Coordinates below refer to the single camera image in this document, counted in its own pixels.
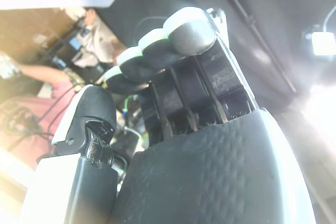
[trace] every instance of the pink shirt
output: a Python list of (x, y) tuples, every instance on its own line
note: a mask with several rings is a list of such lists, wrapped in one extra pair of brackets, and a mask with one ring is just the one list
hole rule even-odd
[[(51, 99), (25, 95), (12, 98), (1, 105), (0, 109), (7, 114), (4, 115), (0, 111), (1, 148), (7, 150), (16, 140), (31, 132), (31, 128), (34, 129), (34, 132), (46, 133), (53, 120), (55, 121), (50, 126), (49, 133), (55, 133), (75, 91), (70, 81), (54, 84), (52, 88)], [(55, 106), (40, 120), (53, 104)], [(53, 150), (50, 144), (52, 136), (44, 135), (44, 137), (49, 140), (39, 135), (26, 137), (11, 153), (30, 167), (35, 168), (36, 159)]]

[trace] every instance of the equipment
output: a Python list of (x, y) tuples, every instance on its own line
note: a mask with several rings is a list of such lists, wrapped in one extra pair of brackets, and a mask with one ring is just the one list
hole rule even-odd
[[(56, 163), (73, 159), (67, 169), (72, 169), (67, 176), (72, 187), (69, 183), (58, 188), (69, 200), (60, 205), (67, 209), (65, 218), (57, 223), (314, 224), (311, 200), (294, 154), (276, 121), (259, 108), (212, 18), (199, 8), (186, 7), (167, 19), (163, 31), (164, 36), (157, 39), (145, 35), (140, 40), (143, 56), (131, 49), (125, 60), (119, 61), (120, 68), (105, 75), (112, 92), (138, 94), (150, 139), (150, 148), (130, 162), (115, 202), (107, 144), (113, 135), (109, 129), (115, 124), (113, 102), (105, 91), (88, 87), (66, 112), (53, 139), (59, 156), (43, 159), (37, 170), (45, 178), (52, 172), (47, 172), (46, 163), (60, 173), (60, 167), (66, 165), (55, 168)], [(144, 43), (149, 37), (150, 43)], [(162, 46), (164, 39), (169, 40), (169, 47)], [(149, 47), (160, 49), (157, 57), (168, 55), (166, 66), (155, 63), (155, 53), (146, 52)], [(155, 71), (148, 74), (147, 68), (137, 68), (140, 57)], [(98, 163), (105, 167), (101, 173), (110, 176), (107, 179), (97, 180), (94, 174), (99, 169), (90, 162), (93, 152), (88, 146), (93, 143), (99, 143), (98, 153), (104, 153)], [(79, 169), (79, 160), (87, 162), (91, 170)], [(75, 175), (82, 173), (85, 179)], [(97, 184), (80, 187), (89, 178)], [(102, 196), (101, 185), (107, 184), (110, 190), (104, 189), (106, 195)], [(29, 189), (25, 207), (32, 208), (29, 199), (41, 190)], [(74, 191), (90, 197), (73, 197)], [(109, 222), (107, 200), (109, 207), (113, 205)], [(77, 205), (86, 208), (72, 208)], [(101, 219), (88, 216), (97, 211)], [(85, 218), (80, 222), (67, 219), (81, 214)]]

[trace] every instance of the white cable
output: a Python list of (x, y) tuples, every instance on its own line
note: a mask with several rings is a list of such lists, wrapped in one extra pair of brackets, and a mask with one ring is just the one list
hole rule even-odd
[(334, 8), (328, 13), (328, 15), (326, 16), (324, 22), (323, 22), (323, 31), (327, 31), (327, 23), (329, 18), (331, 17), (331, 15), (335, 12), (336, 10), (336, 6), (334, 6)]
[(125, 126), (125, 127), (124, 127), (124, 130), (134, 133), (135, 135), (137, 135), (137, 136), (139, 137), (139, 140), (142, 139), (140, 133), (137, 132), (137, 131), (135, 131), (134, 129), (130, 129), (130, 128), (128, 128), (127, 126)]

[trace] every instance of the wooden wall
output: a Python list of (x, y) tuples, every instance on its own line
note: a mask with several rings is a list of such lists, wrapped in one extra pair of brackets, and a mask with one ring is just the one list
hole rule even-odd
[(0, 10), (0, 51), (20, 61), (50, 47), (74, 25), (59, 8)]

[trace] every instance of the person in pink shirt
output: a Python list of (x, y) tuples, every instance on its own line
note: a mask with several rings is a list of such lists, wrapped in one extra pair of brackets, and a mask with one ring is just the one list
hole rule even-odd
[(75, 95), (74, 85), (61, 70), (15, 63), (20, 72), (52, 86), (50, 99), (33, 95), (11, 98), (0, 105), (0, 148), (31, 168), (53, 151), (53, 134)]

